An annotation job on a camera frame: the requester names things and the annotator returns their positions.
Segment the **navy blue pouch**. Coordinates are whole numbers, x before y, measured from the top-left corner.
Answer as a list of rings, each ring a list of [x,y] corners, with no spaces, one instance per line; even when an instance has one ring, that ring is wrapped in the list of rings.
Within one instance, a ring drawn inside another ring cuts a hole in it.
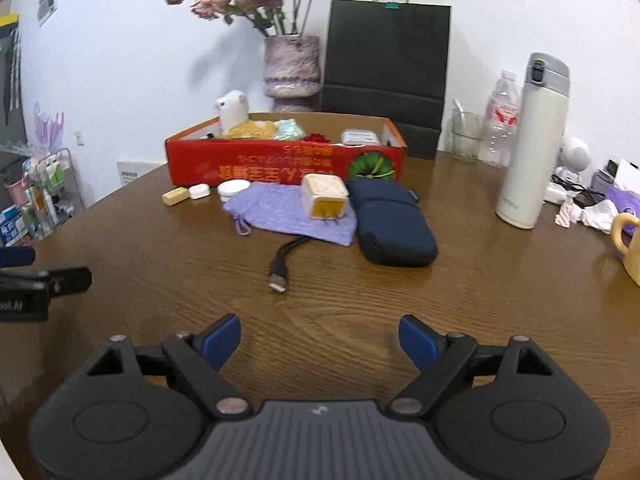
[[[357,238],[372,263],[425,268],[438,256],[435,237],[413,196],[394,180],[359,177],[348,182]]]

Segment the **yellow eraser block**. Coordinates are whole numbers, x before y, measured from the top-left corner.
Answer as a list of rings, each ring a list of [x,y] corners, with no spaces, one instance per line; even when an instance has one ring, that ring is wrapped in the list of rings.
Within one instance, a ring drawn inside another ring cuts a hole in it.
[[[174,188],[173,190],[166,192],[162,195],[162,201],[167,207],[172,207],[178,203],[182,203],[190,198],[189,190],[187,188]]]

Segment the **white small case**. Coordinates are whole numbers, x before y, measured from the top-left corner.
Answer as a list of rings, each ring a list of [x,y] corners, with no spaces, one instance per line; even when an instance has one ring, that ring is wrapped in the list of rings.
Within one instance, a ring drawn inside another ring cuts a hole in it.
[[[210,187],[206,183],[192,185],[188,188],[188,193],[191,200],[200,200],[210,195]]]

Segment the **purple cloth pouch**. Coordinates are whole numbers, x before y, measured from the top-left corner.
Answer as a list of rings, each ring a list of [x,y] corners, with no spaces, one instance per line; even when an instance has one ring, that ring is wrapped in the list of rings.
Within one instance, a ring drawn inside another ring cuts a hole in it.
[[[303,210],[299,185],[254,182],[232,196],[222,209],[236,222],[239,232],[258,229],[348,247],[354,241],[357,220],[350,207],[338,218],[313,219]]]

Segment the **white yellow charger cube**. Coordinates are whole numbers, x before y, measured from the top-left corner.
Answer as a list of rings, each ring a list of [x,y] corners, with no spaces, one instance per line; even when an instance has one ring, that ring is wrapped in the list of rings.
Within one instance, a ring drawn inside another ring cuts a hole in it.
[[[300,199],[308,218],[337,220],[345,214],[349,192],[334,174],[306,174],[300,184]]]

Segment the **white jar lid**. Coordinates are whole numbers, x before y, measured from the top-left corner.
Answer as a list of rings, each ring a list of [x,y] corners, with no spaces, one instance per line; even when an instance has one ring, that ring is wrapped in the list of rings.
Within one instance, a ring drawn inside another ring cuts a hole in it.
[[[245,179],[232,179],[217,186],[217,193],[221,203],[227,203],[233,196],[245,191],[252,182]]]

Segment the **crumpled white tissue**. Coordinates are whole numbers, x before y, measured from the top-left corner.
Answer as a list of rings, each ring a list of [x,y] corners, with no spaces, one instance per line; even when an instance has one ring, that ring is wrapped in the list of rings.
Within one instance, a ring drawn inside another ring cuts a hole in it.
[[[564,229],[569,229],[575,223],[582,223],[588,228],[608,234],[617,215],[618,209],[612,200],[602,200],[593,206],[582,208],[571,197],[567,197],[555,215],[554,223]]]

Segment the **yellow mug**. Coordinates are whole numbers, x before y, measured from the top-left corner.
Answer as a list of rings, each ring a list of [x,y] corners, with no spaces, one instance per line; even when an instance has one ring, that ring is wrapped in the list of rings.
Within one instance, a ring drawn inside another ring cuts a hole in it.
[[[610,237],[626,273],[640,285],[639,218],[626,212],[618,214],[612,222]]]

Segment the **red cardboard box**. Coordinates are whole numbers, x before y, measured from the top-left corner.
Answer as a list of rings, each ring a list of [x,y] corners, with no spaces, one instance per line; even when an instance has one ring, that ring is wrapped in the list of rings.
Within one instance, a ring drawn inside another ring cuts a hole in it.
[[[332,113],[252,113],[250,119],[294,118],[307,134],[321,133],[330,143],[273,140],[222,140],[219,119],[210,118],[165,141],[168,171],[177,186],[232,179],[299,184],[306,174],[356,174],[398,180],[407,144],[387,118]],[[341,144],[346,129],[374,131],[380,145]]]

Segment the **clear glass cup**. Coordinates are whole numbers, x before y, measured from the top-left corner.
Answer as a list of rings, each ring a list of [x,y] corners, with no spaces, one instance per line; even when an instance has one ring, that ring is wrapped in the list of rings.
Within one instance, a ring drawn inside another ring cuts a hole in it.
[[[458,100],[452,102],[451,153],[462,162],[476,162],[483,139],[483,118],[465,110]]]

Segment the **white plastic container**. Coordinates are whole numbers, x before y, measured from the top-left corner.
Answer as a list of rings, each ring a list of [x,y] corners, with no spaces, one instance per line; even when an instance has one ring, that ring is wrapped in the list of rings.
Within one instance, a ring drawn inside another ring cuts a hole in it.
[[[346,129],[341,134],[341,144],[349,146],[380,145],[378,135],[371,130]]]

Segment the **clear plastic water bottle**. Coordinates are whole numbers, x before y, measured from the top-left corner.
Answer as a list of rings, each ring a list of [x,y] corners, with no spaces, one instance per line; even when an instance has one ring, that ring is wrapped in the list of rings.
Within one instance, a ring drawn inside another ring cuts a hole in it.
[[[489,97],[478,158],[495,167],[509,166],[521,93],[514,73],[503,70]]]

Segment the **white thermos bottle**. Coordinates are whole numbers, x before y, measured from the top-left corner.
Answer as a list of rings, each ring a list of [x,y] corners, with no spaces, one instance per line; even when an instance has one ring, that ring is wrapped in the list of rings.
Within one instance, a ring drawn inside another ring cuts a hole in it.
[[[499,194],[496,215],[518,229],[533,229],[551,179],[570,102],[570,70],[541,52],[528,60],[520,118]]]

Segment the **small white robot toy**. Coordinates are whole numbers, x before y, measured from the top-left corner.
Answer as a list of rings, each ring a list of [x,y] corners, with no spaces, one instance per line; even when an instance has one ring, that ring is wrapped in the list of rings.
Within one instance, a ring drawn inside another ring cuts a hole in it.
[[[544,192],[544,201],[561,205],[567,197],[575,197],[584,189],[582,173],[590,166],[589,146],[577,136],[563,136],[558,155],[558,166]]]

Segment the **iridescent green packet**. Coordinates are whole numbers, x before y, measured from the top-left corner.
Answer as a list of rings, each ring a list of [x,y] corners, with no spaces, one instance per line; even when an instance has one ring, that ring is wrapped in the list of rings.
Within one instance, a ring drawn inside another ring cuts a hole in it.
[[[306,136],[305,130],[294,118],[280,119],[274,125],[276,126],[276,132],[273,133],[273,140],[300,141]]]

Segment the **white alpaca plush toy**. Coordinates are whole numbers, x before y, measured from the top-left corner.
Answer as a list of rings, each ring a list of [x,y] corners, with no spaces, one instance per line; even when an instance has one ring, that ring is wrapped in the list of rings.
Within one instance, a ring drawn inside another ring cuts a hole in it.
[[[221,139],[272,140],[278,128],[269,120],[250,119],[250,107],[244,92],[232,90],[216,99]]]

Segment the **red flower ornament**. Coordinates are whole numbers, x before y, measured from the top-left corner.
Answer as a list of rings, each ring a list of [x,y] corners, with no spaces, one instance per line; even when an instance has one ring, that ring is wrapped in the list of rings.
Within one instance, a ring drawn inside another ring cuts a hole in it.
[[[308,136],[303,137],[302,141],[312,143],[330,143],[330,140],[321,133],[308,134]]]

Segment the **black paper bag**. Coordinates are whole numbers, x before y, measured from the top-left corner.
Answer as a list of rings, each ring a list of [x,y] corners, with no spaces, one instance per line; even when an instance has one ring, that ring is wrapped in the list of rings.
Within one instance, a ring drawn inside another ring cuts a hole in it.
[[[388,2],[400,4],[387,10]],[[410,0],[333,0],[320,106],[390,119],[412,157],[436,156],[451,8]]]

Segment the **purple ceramic vase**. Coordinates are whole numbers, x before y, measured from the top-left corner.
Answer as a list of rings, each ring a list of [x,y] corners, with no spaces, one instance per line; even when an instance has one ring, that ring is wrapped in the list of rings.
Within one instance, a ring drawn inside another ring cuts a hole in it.
[[[320,39],[284,35],[265,39],[264,93],[275,112],[312,112],[322,88]]]

